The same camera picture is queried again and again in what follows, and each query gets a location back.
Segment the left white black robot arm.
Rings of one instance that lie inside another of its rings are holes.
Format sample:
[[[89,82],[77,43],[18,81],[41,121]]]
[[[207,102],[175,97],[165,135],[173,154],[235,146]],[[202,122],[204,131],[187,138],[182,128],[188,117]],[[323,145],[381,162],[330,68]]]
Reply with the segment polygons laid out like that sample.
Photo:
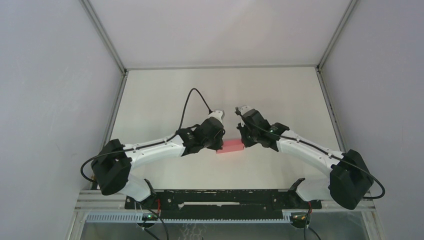
[[[122,144],[118,139],[109,141],[98,155],[90,159],[101,194],[120,193],[133,198],[145,209],[153,207],[157,196],[151,183],[132,175],[132,170],[154,161],[196,154],[202,149],[222,149],[223,114],[222,110],[215,110],[202,124],[181,128],[172,136],[150,142]]]

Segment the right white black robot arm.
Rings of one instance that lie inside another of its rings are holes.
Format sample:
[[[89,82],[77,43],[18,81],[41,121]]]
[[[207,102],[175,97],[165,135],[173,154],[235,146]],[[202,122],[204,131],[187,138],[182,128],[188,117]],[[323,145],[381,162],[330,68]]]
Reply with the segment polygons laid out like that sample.
[[[302,208],[309,201],[333,200],[345,209],[354,210],[376,182],[355,150],[342,152],[320,146],[284,124],[270,124],[248,105],[236,107],[235,113],[240,117],[237,129],[246,148],[260,144],[291,155],[323,174],[321,179],[304,177],[292,185],[289,203],[295,208]]]

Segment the pink cardboard box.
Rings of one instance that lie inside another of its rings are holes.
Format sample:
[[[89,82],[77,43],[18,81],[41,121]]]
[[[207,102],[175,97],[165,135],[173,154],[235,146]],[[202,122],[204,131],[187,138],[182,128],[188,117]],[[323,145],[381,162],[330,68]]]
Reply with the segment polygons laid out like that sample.
[[[241,139],[228,139],[223,141],[222,148],[217,150],[217,154],[238,152],[244,150],[245,145]]]

